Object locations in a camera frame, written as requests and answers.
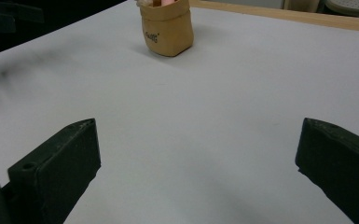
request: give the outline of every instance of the white table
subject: white table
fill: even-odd
[[[103,167],[66,224],[351,223],[295,156],[306,117],[359,134],[359,32],[192,8],[150,52],[133,1],[0,53],[0,183],[96,118]]]

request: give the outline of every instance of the white tabletop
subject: white tabletop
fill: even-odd
[[[351,223],[295,156],[306,117],[359,134],[359,32],[192,8],[147,49],[133,1],[0,53],[0,183],[96,118],[102,168],[66,224]]]

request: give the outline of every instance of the tan paper bag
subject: tan paper bag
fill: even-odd
[[[190,4],[177,0],[165,7],[140,6],[147,46],[157,54],[176,56],[193,45]]]

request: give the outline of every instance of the paper bag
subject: paper bag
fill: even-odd
[[[193,45],[188,0],[165,7],[140,6],[146,45],[157,54],[176,56]]]

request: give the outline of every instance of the small bag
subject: small bag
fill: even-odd
[[[139,7],[145,42],[152,51],[176,56],[193,45],[188,0],[177,0],[165,7]]]

